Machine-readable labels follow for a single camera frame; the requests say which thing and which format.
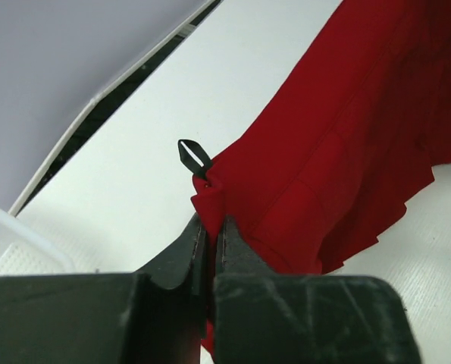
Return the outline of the red skirt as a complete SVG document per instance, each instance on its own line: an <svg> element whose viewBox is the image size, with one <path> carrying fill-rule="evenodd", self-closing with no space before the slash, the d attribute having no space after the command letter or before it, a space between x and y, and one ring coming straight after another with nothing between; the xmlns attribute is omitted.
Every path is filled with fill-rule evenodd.
<svg viewBox="0 0 451 364"><path fill-rule="evenodd" d="M451 1L341 1L242 136L190 146L212 357L232 218L278 274L386 281L418 363L451 363Z"/></svg>

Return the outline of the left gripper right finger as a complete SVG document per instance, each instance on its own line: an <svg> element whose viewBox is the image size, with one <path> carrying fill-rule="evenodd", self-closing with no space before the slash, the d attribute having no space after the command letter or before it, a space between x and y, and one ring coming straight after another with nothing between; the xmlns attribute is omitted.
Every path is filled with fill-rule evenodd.
<svg viewBox="0 0 451 364"><path fill-rule="evenodd" d="M399 294L372 276L281 275L232 218L218 236L217 363L418 363Z"/></svg>

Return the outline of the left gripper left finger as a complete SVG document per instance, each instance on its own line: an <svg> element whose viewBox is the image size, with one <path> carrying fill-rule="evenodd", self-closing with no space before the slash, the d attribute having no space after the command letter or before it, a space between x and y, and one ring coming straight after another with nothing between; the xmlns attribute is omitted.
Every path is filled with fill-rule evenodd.
<svg viewBox="0 0 451 364"><path fill-rule="evenodd" d="M205 238L193 217L131 273L0 277L0 363L198 363Z"/></svg>

